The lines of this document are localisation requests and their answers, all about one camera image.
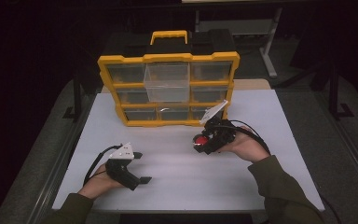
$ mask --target forearm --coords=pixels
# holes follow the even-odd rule
[[[249,167],[259,194],[265,197],[270,223],[324,223],[319,210],[306,198],[297,181],[287,174],[275,156]]]
[[[62,208],[47,217],[42,224],[80,224],[86,221],[93,200],[80,194],[71,193]]]

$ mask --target dark background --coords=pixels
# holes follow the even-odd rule
[[[100,10],[129,3],[0,0],[0,205],[62,88],[75,74],[87,93],[102,86],[96,62],[113,32],[194,30],[191,9]],[[215,8],[203,19],[264,17],[270,11],[256,9]],[[276,38],[303,34],[293,66],[307,69],[332,49],[339,74],[358,90],[358,2],[286,6]]]

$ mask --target floor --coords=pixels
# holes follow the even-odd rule
[[[263,41],[251,36],[236,37],[241,65],[235,78],[265,78],[273,86],[302,71],[289,66],[298,41],[277,39],[270,57],[278,77],[269,78],[258,52]],[[328,86],[323,91],[312,91],[309,87],[312,76],[276,92],[315,186],[325,199],[325,222],[338,223],[339,218],[342,223],[358,223],[358,95],[351,83],[339,80],[339,102],[347,104],[354,117],[337,121],[327,111]],[[49,208],[92,100],[92,95],[83,95],[83,114],[78,122],[63,119],[74,101],[72,82],[62,90],[0,209],[0,223],[37,223],[51,212]],[[267,217],[258,213],[253,218],[255,223],[261,223]],[[119,215],[96,212],[91,212],[87,220],[102,224],[118,222]]]

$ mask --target hand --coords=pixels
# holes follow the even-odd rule
[[[252,131],[245,126],[242,126],[242,128],[249,132]],[[258,144],[253,138],[241,132],[236,132],[233,142],[228,143],[216,150],[216,152],[224,151],[233,152],[241,159],[251,161],[252,163],[261,161],[269,156],[267,151],[260,144]]]
[[[110,176],[106,173],[105,164],[102,164],[94,173],[94,176],[86,183],[85,186],[83,186],[78,194],[95,200],[110,189],[120,187],[123,186],[116,180],[110,178]]]

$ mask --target person's right hand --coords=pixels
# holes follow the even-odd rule
[[[245,126],[242,126],[242,128],[249,132],[252,131]],[[225,151],[233,152],[241,159],[251,161],[253,163],[261,161],[269,156],[267,151],[259,143],[257,143],[253,138],[241,132],[236,132],[236,136],[233,142],[228,143],[216,150],[216,152]]]

